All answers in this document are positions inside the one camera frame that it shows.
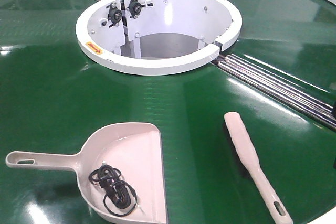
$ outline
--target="brush handle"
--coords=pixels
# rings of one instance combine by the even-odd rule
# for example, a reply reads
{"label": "brush handle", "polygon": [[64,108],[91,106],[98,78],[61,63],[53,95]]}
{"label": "brush handle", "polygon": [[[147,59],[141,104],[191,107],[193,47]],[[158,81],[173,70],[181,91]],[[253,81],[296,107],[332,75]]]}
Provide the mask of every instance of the brush handle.
{"label": "brush handle", "polygon": [[276,224],[292,224],[293,221],[287,210],[262,172],[263,170],[261,170],[257,152],[247,133],[242,118],[237,112],[229,112],[224,115],[224,120],[237,154],[242,164],[250,172],[274,222]]}

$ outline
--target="screw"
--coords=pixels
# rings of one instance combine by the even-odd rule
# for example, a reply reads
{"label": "screw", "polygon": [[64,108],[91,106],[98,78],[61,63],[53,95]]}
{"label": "screw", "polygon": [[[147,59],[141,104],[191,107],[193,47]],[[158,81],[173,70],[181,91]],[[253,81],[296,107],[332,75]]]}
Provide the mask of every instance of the screw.
{"label": "screw", "polygon": [[135,13],[139,13],[141,11],[141,6],[140,5],[135,5],[133,8]]}
{"label": "screw", "polygon": [[114,15],[114,19],[115,20],[121,20],[121,18],[122,18],[122,16],[121,16],[121,14],[120,13],[115,13],[115,15]]}

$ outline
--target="black cable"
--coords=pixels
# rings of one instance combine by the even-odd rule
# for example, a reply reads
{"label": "black cable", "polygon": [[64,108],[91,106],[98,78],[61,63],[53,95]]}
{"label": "black cable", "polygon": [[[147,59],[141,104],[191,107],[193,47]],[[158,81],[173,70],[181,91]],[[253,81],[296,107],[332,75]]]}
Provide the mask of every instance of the black cable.
{"label": "black cable", "polygon": [[[93,185],[95,182],[99,182],[101,188],[104,188],[106,193],[103,199],[104,206],[106,210],[118,217],[124,217],[129,215],[136,207],[138,197],[137,194],[132,186],[130,186],[126,181],[120,179],[121,172],[113,168],[110,165],[102,165],[99,169],[94,170],[89,175],[89,181]],[[124,213],[124,214],[117,214],[113,212],[111,209],[108,208],[106,205],[106,198],[109,197],[113,204],[118,207],[119,209],[125,209],[131,205],[131,197],[129,191],[133,195],[135,202],[132,208]]]}

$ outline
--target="orange warning label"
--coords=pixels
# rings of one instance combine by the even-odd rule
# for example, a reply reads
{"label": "orange warning label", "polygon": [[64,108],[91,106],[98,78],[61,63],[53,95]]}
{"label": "orange warning label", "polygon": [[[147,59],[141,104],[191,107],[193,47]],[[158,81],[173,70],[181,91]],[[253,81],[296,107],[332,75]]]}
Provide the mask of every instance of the orange warning label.
{"label": "orange warning label", "polygon": [[94,43],[92,42],[86,42],[85,45],[87,45],[93,52],[95,52],[97,55],[100,55],[103,53],[103,50],[98,47],[97,45],[95,45]]}

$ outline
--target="handle hole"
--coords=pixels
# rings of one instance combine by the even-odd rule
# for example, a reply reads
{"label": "handle hole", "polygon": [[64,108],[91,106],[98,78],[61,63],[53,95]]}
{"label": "handle hole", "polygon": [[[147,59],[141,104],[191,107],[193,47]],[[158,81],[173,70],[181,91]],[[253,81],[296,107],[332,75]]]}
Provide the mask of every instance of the handle hole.
{"label": "handle hole", "polygon": [[285,211],[283,210],[283,208],[282,208],[282,206],[280,205],[279,202],[274,201],[273,204],[274,204],[275,208],[277,209],[278,213],[279,213],[281,216],[285,216],[285,215],[286,215]]}
{"label": "handle hole", "polygon": [[24,159],[24,160],[18,160],[17,164],[23,164],[23,165],[34,165],[35,160],[34,159]]}

